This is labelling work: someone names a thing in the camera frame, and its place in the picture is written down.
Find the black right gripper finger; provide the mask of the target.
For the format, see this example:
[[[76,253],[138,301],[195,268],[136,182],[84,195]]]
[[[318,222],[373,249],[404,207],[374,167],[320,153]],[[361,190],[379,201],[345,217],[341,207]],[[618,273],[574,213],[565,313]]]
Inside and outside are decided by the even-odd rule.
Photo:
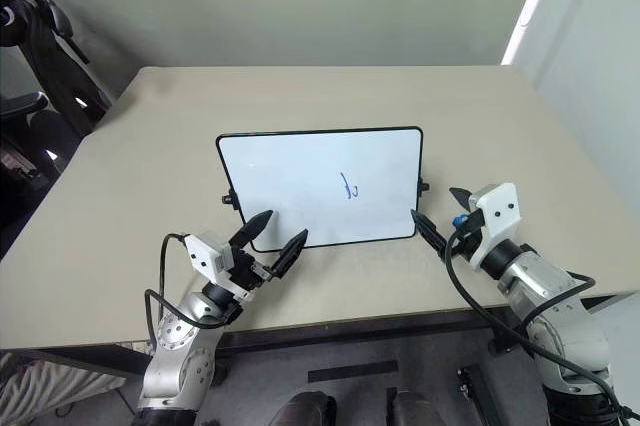
[[[459,187],[450,187],[449,192],[464,210],[471,210],[470,199],[472,193],[469,190]]]
[[[420,236],[436,253],[444,253],[447,240],[437,231],[435,224],[423,213],[412,210],[411,216]]]

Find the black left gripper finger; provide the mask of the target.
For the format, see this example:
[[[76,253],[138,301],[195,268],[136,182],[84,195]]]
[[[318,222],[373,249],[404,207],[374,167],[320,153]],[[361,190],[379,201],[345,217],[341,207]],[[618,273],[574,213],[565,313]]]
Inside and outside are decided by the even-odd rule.
[[[272,277],[281,279],[286,275],[298,260],[305,247],[307,237],[308,230],[304,229],[287,242],[287,244],[281,249],[277,260],[270,267]]]
[[[255,240],[266,228],[272,214],[272,210],[266,210],[253,216],[231,237],[230,246],[244,248]]]

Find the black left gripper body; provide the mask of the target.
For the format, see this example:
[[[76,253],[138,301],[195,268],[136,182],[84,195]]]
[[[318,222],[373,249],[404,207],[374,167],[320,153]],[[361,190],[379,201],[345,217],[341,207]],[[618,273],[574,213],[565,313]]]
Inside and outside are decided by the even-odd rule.
[[[242,289],[252,292],[269,282],[274,275],[269,267],[257,262],[242,248],[231,246],[233,266],[228,270],[229,279]]]

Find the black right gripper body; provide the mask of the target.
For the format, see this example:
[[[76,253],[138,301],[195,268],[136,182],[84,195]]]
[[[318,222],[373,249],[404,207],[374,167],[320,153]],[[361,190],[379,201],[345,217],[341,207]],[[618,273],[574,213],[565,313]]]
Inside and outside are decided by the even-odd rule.
[[[470,261],[482,241],[481,228],[485,225],[481,209],[460,214],[452,220],[454,233],[448,240],[449,258],[463,257]]]

